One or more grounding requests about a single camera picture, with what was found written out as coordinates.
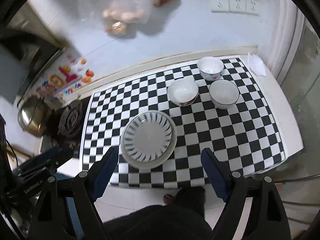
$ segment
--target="ceramic bowl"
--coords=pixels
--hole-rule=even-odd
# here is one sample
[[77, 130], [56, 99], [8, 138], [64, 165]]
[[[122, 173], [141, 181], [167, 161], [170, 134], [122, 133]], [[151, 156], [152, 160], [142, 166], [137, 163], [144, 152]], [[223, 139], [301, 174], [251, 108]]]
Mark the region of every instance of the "ceramic bowl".
[[221, 77], [224, 64], [215, 57], [203, 57], [198, 60], [197, 67], [205, 80], [215, 81]]
[[209, 88], [209, 94], [214, 106], [227, 109], [238, 101], [240, 92], [238, 87], [229, 80], [219, 79]]
[[177, 106], [191, 105], [198, 94], [198, 85], [188, 78], [177, 79], [168, 87], [169, 98]]

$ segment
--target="metal pot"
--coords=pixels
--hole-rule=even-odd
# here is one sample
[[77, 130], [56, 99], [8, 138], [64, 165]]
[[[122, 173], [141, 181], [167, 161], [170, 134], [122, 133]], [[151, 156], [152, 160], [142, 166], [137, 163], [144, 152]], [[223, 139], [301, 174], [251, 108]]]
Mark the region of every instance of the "metal pot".
[[22, 105], [18, 113], [18, 123], [24, 131], [36, 136], [43, 136], [52, 109], [43, 99], [31, 96]]

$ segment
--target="white wall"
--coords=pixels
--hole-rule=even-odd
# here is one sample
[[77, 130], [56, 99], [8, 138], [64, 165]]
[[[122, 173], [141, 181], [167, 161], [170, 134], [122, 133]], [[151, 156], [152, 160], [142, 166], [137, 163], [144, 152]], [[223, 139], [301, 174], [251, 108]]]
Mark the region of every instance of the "white wall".
[[40, 139], [24, 132], [18, 124], [18, 108], [11, 105], [6, 99], [0, 96], [0, 114], [6, 125], [5, 135], [11, 146], [21, 152], [33, 156], [38, 153]]
[[277, 0], [260, 0], [260, 17], [212, 13], [209, 0], [180, 0], [154, 8], [145, 25], [132, 25], [122, 38], [109, 36], [101, 22], [78, 21], [77, 0], [30, 0], [44, 23], [86, 56], [95, 79], [143, 62], [212, 48], [258, 45], [266, 62]]

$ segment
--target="bowl rim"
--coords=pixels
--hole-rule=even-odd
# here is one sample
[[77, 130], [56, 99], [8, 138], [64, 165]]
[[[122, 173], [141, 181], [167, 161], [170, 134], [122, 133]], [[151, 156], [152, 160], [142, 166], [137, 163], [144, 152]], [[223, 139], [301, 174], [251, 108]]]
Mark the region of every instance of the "bowl rim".
[[[200, 60], [205, 59], [205, 58], [214, 58], [215, 60], [221, 61], [221, 63], [222, 63], [222, 69], [221, 69], [220, 71], [218, 71], [218, 72], [215, 72], [215, 73], [208, 73], [208, 72], [206, 72], [206, 71], [203, 71], [203, 70], [199, 67], [199, 64], [198, 64], [198, 63], [199, 63]], [[200, 58], [200, 59], [197, 61], [197, 67], [198, 67], [199, 71], [201, 71], [201, 72], [203, 72], [203, 73], [205, 73], [205, 74], [208, 74], [208, 75], [216, 75], [216, 74], [219, 74], [219, 73], [221, 73], [221, 72], [223, 71], [223, 69], [224, 69], [224, 63], [222, 62], [221, 59], [218, 59], [218, 58], [212, 57], [212, 56], [208, 56], [208, 57], [202, 57], [202, 58]]]
[[[223, 103], [219, 103], [217, 100], [215, 100], [215, 99], [212, 97], [212, 95], [211, 95], [211, 93], [210, 93], [210, 88], [211, 88], [211, 86], [212, 86], [212, 84], [213, 84], [214, 82], [217, 82], [217, 81], [219, 81], [219, 80], [228, 81], [228, 82], [232, 83], [232, 84], [237, 88], [237, 90], [238, 90], [238, 98], [236, 99], [236, 101], [234, 101], [234, 102], [231, 103], [231, 104], [223, 104]], [[234, 103], [236, 103], [236, 102], [238, 101], [238, 99], [239, 99], [239, 97], [240, 97], [240, 90], [239, 90], [238, 86], [237, 86], [236, 84], [234, 84], [233, 82], [231, 82], [230, 80], [218, 79], [218, 80], [213, 81], [213, 82], [211, 83], [211, 85], [210, 85], [210, 87], [209, 87], [209, 95], [210, 95], [211, 99], [213, 99], [213, 100], [214, 100], [215, 102], [217, 102], [218, 104], [223, 105], [223, 106], [230, 106], [230, 105], [233, 105]]]
[[[183, 79], [184, 79], [184, 81], [188, 80], [188, 79], [186, 79], [186, 78], [183, 77], [183, 78], [176, 79], [175, 81], [173, 81], [173, 82], [170, 84], [170, 86], [167, 88], [167, 93], [168, 93], [169, 97], [170, 97], [170, 92], [169, 92], [170, 87], [171, 87], [171, 89], [172, 89], [172, 85], [173, 85], [176, 81], [183, 80]], [[197, 84], [195, 81], [193, 81], [193, 80], [190, 80], [190, 81], [192, 81], [192, 82], [196, 85], [196, 87], [197, 87], [197, 91], [196, 91], [196, 93], [195, 93], [195, 96], [194, 96], [193, 98], [191, 98], [190, 100], [188, 100], [188, 101], [174, 100], [174, 102], [179, 103], [179, 104], [183, 104], [183, 103], [187, 103], [187, 102], [191, 101], [192, 99], [194, 99], [194, 98], [196, 98], [196, 97], [198, 96], [198, 94], [199, 94], [199, 86], [198, 86], [198, 84]]]

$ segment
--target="wall socket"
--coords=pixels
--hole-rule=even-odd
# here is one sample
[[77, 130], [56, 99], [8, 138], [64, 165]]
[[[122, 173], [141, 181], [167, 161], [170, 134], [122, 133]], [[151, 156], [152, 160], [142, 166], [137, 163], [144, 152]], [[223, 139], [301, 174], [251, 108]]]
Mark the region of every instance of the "wall socket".
[[245, 1], [246, 0], [230, 0], [230, 12], [245, 13]]
[[229, 12], [229, 0], [210, 0], [212, 12]]
[[245, 0], [245, 8], [247, 14], [259, 15], [260, 14], [260, 2], [258, 0]]

